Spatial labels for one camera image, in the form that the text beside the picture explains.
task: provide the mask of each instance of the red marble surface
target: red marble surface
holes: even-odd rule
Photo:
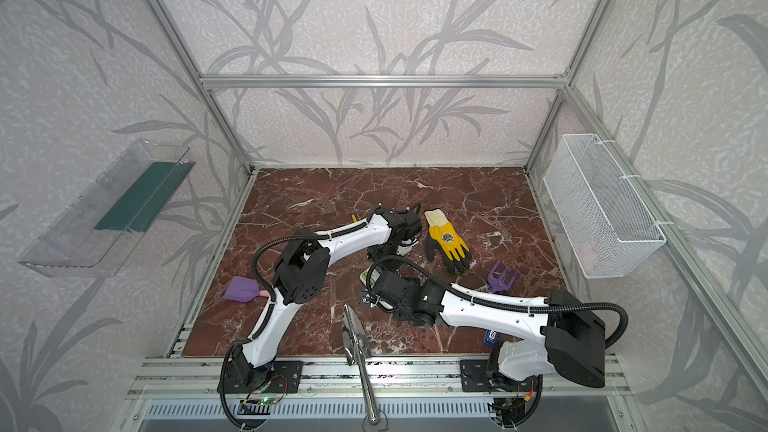
[[[472,250],[474,263],[458,283],[489,292],[486,277],[497,259],[520,271],[511,295],[547,295],[563,288],[542,220],[521,168],[316,168],[262,169],[248,197],[224,259],[206,295],[184,355],[221,356],[236,338],[253,329],[265,298],[249,303],[227,301],[224,291],[234,275],[249,277],[251,255],[270,239],[299,226],[327,230],[364,216],[378,203],[404,208],[422,201],[422,211],[440,208]],[[426,220],[422,223],[426,234]],[[271,280],[280,250],[260,260]],[[439,257],[427,262],[422,245],[408,255],[428,270],[448,278]],[[366,327],[374,354],[487,352],[484,330],[416,328],[378,308],[358,303],[360,274],[370,263],[358,252],[332,265],[322,293],[305,304],[280,342],[278,354],[342,353],[341,310],[345,302]],[[407,266],[403,275],[412,274]]]

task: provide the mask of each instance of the red wire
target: red wire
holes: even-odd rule
[[[280,400],[282,400],[283,398],[285,398],[286,394],[288,394],[288,379],[286,379],[283,375],[276,375],[274,378],[278,378],[278,377],[282,378],[286,382],[286,388],[283,390],[283,396],[280,397]]]

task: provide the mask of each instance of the wire mesh basket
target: wire mesh basket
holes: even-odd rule
[[[667,241],[595,134],[563,135],[544,184],[587,278],[623,277]]]
[[[41,235],[19,263],[49,277],[111,277],[194,162],[189,147],[137,140]]]

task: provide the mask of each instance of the black motor joint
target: black motor joint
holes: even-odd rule
[[[394,307],[393,317],[399,321],[410,321],[415,327],[443,325],[440,312],[445,289],[433,281],[424,285],[413,277],[401,277],[397,272],[384,267],[377,268],[379,278],[371,286],[371,294]]]
[[[368,215],[369,222],[374,215],[382,216],[392,230],[386,243],[368,247],[368,259],[371,262],[376,262],[386,255],[396,255],[401,245],[418,237],[422,231],[422,220],[418,216],[420,209],[421,203],[418,202],[413,207],[401,211],[384,206],[378,206],[371,210]],[[386,261],[382,266],[395,271],[401,264],[401,262]]]
[[[224,380],[219,389],[225,394],[247,394],[261,389],[274,377],[274,361],[253,367],[243,354],[243,346],[237,345],[231,353],[232,361],[225,366]]]

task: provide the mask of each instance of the black mounting plate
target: black mounting plate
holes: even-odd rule
[[[258,370],[256,374],[262,374],[263,378],[252,377],[251,387],[258,388],[258,383],[264,383],[264,380],[271,378],[270,385],[263,390],[262,394],[295,394],[299,391],[299,382],[301,381],[301,369],[304,363],[301,360],[275,360],[272,368],[269,370]],[[277,375],[282,375],[287,380],[281,378],[275,378]],[[247,394],[251,392],[247,384],[239,378],[234,369],[234,362],[227,363],[224,371],[224,393],[225,394]]]
[[[487,359],[460,360],[458,362],[458,369],[462,373],[463,392],[498,392],[500,388],[504,388],[501,384],[494,385],[492,376],[488,376]],[[507,382],[515,383],[519,387],[520,392],[531,391],[531,379],[524,380],[523,382],[515,382],[509,378],[504,379]]]
[[[286,378],[288,389],[286,391],[286,383],[282,379],[275,378],[272,380],[270,386],[264,390],[263,394],[282,394],[283,392],[286,394],[297,393],[299,391],[301,368],[303,366],[304,363],[301,360],[275,360],[274,374],[282,375]]]

